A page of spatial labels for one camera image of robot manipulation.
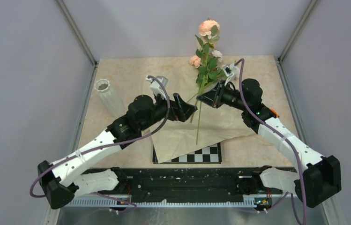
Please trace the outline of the orange kraft wrapping paper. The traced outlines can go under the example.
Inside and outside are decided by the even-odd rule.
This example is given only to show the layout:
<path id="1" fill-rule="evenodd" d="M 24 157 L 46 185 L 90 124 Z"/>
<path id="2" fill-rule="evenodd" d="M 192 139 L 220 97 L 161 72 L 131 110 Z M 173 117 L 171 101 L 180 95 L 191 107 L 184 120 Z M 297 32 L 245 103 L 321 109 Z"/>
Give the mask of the orange kraft wrapping paper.
<path id="1" fill-rule="evenodd" d="M 191 99 L 198 92 L 195 83 L 196 72 L 194 68 L 183 67 L 153 73 L 153 76 L 167 78 L 165 89 L 170 97 L 173 93 L 178 93 L 184 101 L 198 108 L 192 119 L 187 119 L 185 122 L 168 120 L 152 136 L 159 163 L 224 140 L 255 134 L 243 122 L 241 110 L 227 105 L 214 109 Z"/>

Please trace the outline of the orange rose flower stem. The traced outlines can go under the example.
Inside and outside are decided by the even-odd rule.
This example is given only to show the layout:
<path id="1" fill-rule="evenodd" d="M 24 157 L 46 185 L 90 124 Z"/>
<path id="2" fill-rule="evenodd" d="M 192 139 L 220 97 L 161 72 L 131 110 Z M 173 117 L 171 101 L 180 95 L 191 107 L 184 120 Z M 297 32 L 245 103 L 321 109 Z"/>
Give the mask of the orange rose flower stem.
<path id="1" fill-rule="evenodd" d="M 199 47 L 195 55 L 199 58 L 194 62 L 194 66 L 198 70 L 196 83 L 198 85 L 197 94 L 203 93 L 204 89 L 210 85 L 209 74 L 214 71 L 214 63 L 217 59 L 212 56 L 211 52 L 215 49 L 215 44 L 218 42 L 218 33 L 220 32 L 220 25 L 216 20 L 206 19 L 198 27 L 198 41 Z"/>

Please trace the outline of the white rose flower stem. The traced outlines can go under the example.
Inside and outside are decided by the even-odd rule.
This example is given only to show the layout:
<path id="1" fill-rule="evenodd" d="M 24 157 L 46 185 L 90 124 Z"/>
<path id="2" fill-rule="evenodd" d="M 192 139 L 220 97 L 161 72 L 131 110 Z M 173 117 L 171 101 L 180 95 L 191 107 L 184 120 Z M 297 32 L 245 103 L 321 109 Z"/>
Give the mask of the white rose flower stem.
<path id="1" fill-rule="evenodd" d="M 218 62 L 223 61 L 223 54 L 219 50 L 211 51 L 211 55 L 216 58 Z"/>

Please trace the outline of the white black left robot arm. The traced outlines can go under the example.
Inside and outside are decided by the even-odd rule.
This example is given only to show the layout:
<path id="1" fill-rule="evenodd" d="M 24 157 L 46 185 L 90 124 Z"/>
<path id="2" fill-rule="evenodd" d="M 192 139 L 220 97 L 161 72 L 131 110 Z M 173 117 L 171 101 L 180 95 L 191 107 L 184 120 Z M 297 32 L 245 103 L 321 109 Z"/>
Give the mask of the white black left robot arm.
<path id="1" fill-rule="evenodd" d="M 155 98 L 137 96 L 129 104 L 125 115 L 116 119 L 96 138 L 61 160 L 38 165 L 39 184 L 51 209 L 60 209 L 75 197 L 99 191 L 123 193 L 127 176 L 118 167 L 101 172 L 87 173 L 105 157 L 117 153 L 143 138 L 142 132 L 158 122 L 160 129 L 167 121 L 187 121 L 197 106 L 185 102 L 178 93 L 167 100 L 158 94 Z"/>

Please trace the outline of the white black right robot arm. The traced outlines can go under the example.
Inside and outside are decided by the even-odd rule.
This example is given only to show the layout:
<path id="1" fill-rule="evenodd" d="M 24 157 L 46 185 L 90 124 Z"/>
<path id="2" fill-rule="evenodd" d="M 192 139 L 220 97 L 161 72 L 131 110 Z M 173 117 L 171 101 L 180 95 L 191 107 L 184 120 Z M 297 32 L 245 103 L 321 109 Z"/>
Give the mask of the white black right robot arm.
<path id="1" fill-rule="evenodd" d="M 288 130 L 278 115 L 262 103 L 263 91 L 255 79 L 245 79 L 241 90 L 231 83 L 218 82 L 215 87 L 197 96 L 212 108 L 227 105 L 242 111 L 247 127 L 268 140 L 294 166 L 295 172 L 264 166 L 251 180 L 252 189 L 264 193 L 275 188 L 296 195 L 307 207 L 314 208 L 342 189 L 340 161 L 325 157 Z"/>

